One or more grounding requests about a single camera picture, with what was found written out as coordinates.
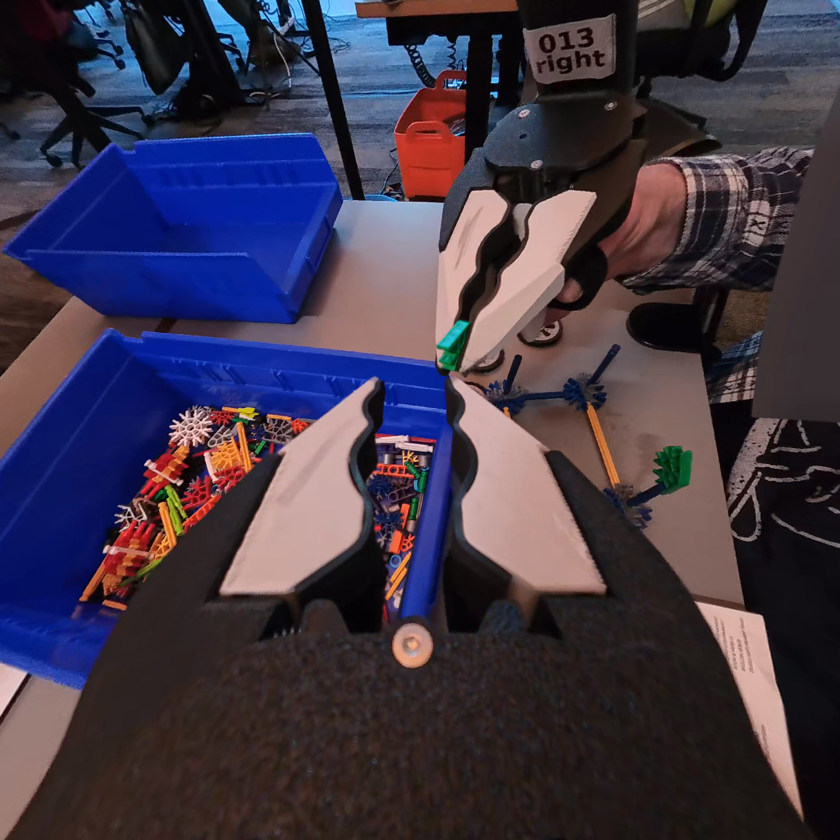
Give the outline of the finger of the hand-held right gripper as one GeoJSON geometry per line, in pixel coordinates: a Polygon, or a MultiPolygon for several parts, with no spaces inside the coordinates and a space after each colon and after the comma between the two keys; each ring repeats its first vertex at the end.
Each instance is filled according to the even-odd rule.
{"type": "Polygon", "coordinates": [[[438,255],[435,344],[456,321],[472,323],[515,253],[511,203],[497,192],[471,192],[438,255]]]}
{"type": "Polygon", "coordinates": [[[531,206],[519,252],[500,270],[494,297],[472,320],[461,373],[496,354],[510,336],[529,331],[544,314],[563,287],[562,259],[595,200],[594,192],[568,191],[531,206]]]}

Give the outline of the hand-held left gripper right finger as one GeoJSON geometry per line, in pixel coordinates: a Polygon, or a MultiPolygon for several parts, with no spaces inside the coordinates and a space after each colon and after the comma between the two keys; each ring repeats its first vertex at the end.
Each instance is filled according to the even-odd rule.
{"type": "Polygon", "coordinates": [[[466,595],[606,594],[549,450],[465,381],[447,381],[452,571],[466,595]]]}

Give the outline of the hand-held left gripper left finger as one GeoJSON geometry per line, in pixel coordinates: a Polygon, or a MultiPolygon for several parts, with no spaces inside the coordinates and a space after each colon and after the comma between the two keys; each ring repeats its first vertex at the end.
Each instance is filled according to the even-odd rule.
{"type": "Polygon", "coordinates": [[[280,462],[220,585],[221,596],[302,593],[363,534],[359,456],[375,434],[369,379],[280,451],[280,462]]]}

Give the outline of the blue yellow toy rod frame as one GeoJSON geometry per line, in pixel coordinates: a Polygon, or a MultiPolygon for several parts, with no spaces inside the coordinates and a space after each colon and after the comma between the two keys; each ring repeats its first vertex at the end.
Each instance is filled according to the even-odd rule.
{"type": "Polygon", "coordinates": [[[559,391],[553,392],[526,392],[516,386],[515,380],[522,362],[522,357],[516,355],[505,379],[489,385],[478,385],[477,391],[509,418],[519,415],[526,405],[535,402],[562,402],[584,414],[608,478],[608,485],[603,490],[604,496],[636,528],[646,529],[652,519],[650,502],[667,495],[657,494],[655,482],[645,490],[636,491],[633,485],[620,480],[598,416],[599,410],[606,404],[606,390],[601,380],[620,350],[621,346],[614,344],[593,373],[580,373],[571,377],[559,391]]]}

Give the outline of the pile of colourful toy pieces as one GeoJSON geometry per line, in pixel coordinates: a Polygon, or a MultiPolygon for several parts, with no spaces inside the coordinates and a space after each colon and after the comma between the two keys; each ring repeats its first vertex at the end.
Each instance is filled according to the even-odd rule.
{"type": "MultiPolygon", "coordinates": [[[[125,611],[150,573],[224,494],[313,424],[252,406],[194,405],[179,414],[166,449],[143,463],[140,488],[118,506],[79,604],[125,611]]],[[[378,433],[375,440],[367,487],[385,565],[383,622],[391,623],[402,606],[437,440],[407,433],[378,433]]]]}

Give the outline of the blue bin with white label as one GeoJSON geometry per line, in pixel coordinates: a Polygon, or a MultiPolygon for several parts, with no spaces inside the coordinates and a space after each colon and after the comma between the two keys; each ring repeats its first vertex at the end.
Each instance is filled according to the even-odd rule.
{"type": "Polygon", "coordinates": [[[285,417],[275,434],[248,431],[258,458],[276,454],[292,426],[315,421],[372,377],[385,385],[384,435],[434,446],[411,495],[394,499],[416,531],[394,550],[395,513],[376,512],[388,573],[388,618],[427,617],[437,597],[448,514],[451,432],[445,379],[432,362],[293,345],[107,330],[58,386],[2,460],[2,662],[80,690],[119,619],[98,590],[79,598],[149,481],[147,460],[167,451],[171,423],[192,406],[253,408],[285,417]]]}

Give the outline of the person's right forearm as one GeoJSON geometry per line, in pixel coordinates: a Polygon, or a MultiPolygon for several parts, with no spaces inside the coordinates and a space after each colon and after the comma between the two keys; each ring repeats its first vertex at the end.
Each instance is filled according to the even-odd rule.
{"type": "Polygon", "coordinates": [[[815,150],[661,157],[686,182],[675,251],[656,267],[619,280],[638,295],[717,287],[770,292],[815,150]]]}

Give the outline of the person's right hand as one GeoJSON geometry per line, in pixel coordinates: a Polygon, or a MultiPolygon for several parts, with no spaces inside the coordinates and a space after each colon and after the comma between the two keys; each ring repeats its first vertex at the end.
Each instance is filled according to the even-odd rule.
{"type": "Polygon", "coordinates": [[[601,242],[606,278],[637,277],[671,257],[683,233],[686,209],[686,178],[676,164],[665,161],[643,167],[627,216],[601,242]]]}

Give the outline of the orange bag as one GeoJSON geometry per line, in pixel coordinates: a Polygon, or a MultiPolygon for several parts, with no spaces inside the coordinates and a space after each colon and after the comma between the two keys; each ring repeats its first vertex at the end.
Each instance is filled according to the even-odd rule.
{"type": "Polygon", "coordinates": [[[445,198],[465,166],[466,91],[418,91],[394,130],[406,199],[445,198]]]}

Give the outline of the wooden desk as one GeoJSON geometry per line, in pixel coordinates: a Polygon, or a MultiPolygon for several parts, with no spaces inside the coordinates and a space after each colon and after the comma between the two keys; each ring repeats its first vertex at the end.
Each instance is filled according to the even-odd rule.
{"type": "Polygon", "coordinates": [[[493,119],[515,106],[521,92],[524,57],[522,27],[515,1],[363,1],[358,18],[386,21],[392,46],[429,36],[467,37],[466,143],[482,145],[493,119]]]}

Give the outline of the person's dark printed shirt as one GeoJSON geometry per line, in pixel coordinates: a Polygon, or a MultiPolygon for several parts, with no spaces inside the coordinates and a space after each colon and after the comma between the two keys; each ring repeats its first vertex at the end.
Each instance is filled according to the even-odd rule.
{"type": "Polygon", "coordinates": [[[753,417],[762,332],[706,373],[747,610],[763,617],[805,822],[839,838],[839,431],[753,417]]]}

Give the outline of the toy instruction sheet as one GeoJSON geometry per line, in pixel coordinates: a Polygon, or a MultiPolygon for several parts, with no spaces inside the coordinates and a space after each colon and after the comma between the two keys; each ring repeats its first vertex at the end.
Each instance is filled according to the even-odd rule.
{"type": "Polygon", "coordinates": [[[752,729],[777,781],[804,816],[784,704],[761,615],[696,601],[728,661],[752,729]]]}

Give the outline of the blue plastic bin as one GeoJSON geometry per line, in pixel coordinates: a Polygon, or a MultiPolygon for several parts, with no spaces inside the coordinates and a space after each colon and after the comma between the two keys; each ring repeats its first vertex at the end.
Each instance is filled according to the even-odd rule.
{"type": "Polygon", "coordinates": [[[104,316],[294,323],[342,204],[311,133],[112,143],[4,253],[104,316]]]}

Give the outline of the black metal post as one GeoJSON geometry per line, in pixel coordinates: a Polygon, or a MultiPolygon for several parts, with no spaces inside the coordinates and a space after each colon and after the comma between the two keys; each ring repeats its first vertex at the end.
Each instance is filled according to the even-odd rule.
{"type": "Polygon", "coordinates": [[[364,188],[343,105],[329,36],[323,19],[321,3],[320,1],[301,1],[301,7],[307,19],[309,37],[317,60],[322,89],[328,104],[350,195],[353,200],[363,201],[365,199],[364,188]]]}

